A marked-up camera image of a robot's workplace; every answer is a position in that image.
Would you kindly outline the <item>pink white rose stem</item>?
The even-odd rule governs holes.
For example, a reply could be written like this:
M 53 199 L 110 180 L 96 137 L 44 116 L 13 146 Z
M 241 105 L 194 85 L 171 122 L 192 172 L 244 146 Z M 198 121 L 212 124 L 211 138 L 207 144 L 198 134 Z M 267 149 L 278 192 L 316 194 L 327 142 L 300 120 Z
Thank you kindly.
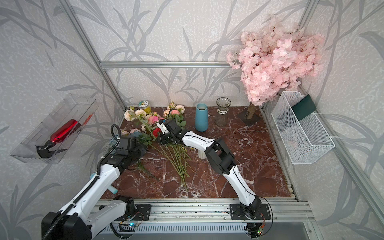
M 147 120 L 148 125 L 153 126 L 153 125 L 156 125 L 159 122 L 159 120 L 162 120 L 163 118 L 157 112 L 153 112 L 153 113 L 147 114 L 145 116 L 145 119 Z

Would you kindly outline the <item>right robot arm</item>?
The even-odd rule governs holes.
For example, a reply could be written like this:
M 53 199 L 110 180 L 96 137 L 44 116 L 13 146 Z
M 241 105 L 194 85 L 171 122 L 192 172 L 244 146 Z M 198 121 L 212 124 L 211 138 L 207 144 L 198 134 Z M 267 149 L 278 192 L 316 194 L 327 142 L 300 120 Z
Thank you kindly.
M 235 190 L 245 216 L 250 220 L 258 216 L 262 201 L 240 174 L 235 156 L 223 139 L 214 140 L 200 136 L 193 131 L 182 129 L 173 120 L 160 120 L 156 125 L 160 129 L 157 140 L 160 145 L 179 144 L 204 152 L 212 169 L 224 176 Z

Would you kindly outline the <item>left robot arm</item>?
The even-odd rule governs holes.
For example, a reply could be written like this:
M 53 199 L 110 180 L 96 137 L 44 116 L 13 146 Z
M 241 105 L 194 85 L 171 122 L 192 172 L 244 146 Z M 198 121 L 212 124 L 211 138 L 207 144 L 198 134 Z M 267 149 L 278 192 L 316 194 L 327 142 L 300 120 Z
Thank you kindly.
M 92 240 L 116 219 L 129 219 L 137 208 L 131 197 L 117 196 L 113 201 L 92 214 L 108 187 L 129 166 L 140 160 L 148 149 L 137 138 L 121 137 L 114 154 L 99 161 L 95 175 L 82 190 L 58 212 L 49 212 L 42 220 L 43 240 Z

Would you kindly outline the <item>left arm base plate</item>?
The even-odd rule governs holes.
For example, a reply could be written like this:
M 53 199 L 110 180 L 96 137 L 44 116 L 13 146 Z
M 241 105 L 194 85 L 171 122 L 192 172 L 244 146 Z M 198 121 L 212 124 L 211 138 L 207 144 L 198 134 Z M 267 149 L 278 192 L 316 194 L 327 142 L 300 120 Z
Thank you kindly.
M 134 211 L 127 216 L 122 216 L 115 221 L 148 221 L 151 214 L 152 205 L 135 205 Z

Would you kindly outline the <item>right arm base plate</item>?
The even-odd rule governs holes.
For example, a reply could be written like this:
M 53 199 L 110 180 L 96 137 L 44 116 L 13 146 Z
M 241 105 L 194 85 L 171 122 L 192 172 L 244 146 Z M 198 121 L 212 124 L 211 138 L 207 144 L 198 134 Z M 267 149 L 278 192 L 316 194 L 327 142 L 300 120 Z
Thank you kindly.
M 244 207 L 242 204 L 230 204 L 229 213 L 231 220 L 271 220 L 271 210 L 267 204 L 261 204 L 255 212 Z

